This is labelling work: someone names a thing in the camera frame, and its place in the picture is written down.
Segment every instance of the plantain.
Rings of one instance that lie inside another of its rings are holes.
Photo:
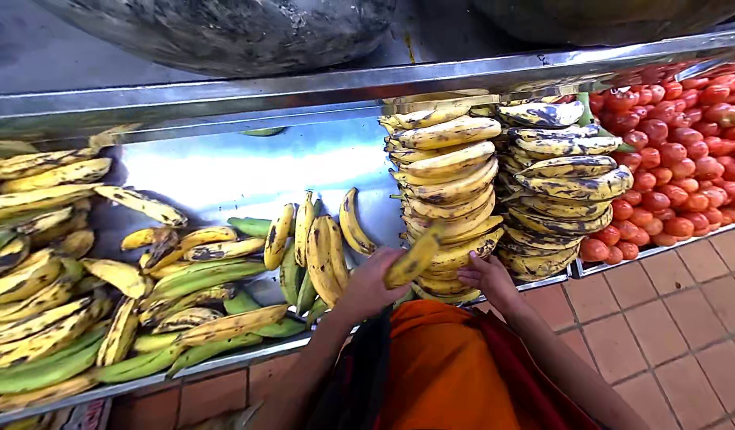
[[[187,224],[187,217],[179,210],[158,200],[143,196],[141,193],[124,190],[114,185],[94,187],[95,193],[122,204],[125,207],[142,212],[159,223],[170,227],[183,227]]]

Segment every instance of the stack of plantains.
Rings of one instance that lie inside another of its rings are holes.
[[[581,102],[497,107],[512,125],[497,178],[508,214],[497,255],[516,279],[564,270],[583,236],[611,222],[611,200],[633,185],[630,170],[606,155],[622,139],[599,136],[596,124],[576,125],[583,114]]]
[[[457,269],[468,264],[470,251],[489,255],[503,235],[503,217],[492,216],[498,160],[488,140],[500,134],[500,122],[467,113],[468,106],[449,106],[379,119],[389,132],[385,151],[397,166],[390,172],[407,226],[401,237],[413,244],[434,222],[441,227],[441,247],[412,288],[447,303],[478,297],[458,280]]]

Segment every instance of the ripe plantain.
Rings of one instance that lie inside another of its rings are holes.
[[[95,193],[122,204],[125,207],[142,212],[148,217],[171,227],[183,227],[187,224],[187,217],[179,210],[158,200],[143,196],[141,193],[124,190],[114,185],[94,187]]]
[[[290,225],[293,221],[293,203],[283,207],[283,213],[270,225],[267,242],[264,245],[264,266],[274,270],[283,261],[283,252],[288,240]]]
[[[341,230],[344,239],[349,246],[363,256],[370,256],[377,249],[376,245],[368,239],[357,221],[357,188],[352,187],[344,196],[341,203],[341,209],[338,211],[338,222],[341,224]]]

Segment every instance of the person's right hand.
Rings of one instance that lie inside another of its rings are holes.
[[[503,263],[496,256],[488,256],[487,261],[477,257],[476,252],[469,254],[468,267],[458,269],[458,279],[471,288],[477,288],[501,314],[522,301],[519,290],[511,280]]]

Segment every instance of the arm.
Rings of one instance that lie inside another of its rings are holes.
[[[400,249],[378,249],[359,266],[338,304],[326,313],[296,363],[277,382],[264,404],[249,422],[251,430],[299,428],[310,398],[338,358],[352,327],[378,315],[407,292],[407,286],[387,290],[383,275],[399,256]]]
[[[500,261],[494,256],[488,261],[472,253],[471,267],[459,270],[458,279],[481,289],[556,386],[589,415],[614,430],[649,429],[601,375],[553,333],[516,290]]]

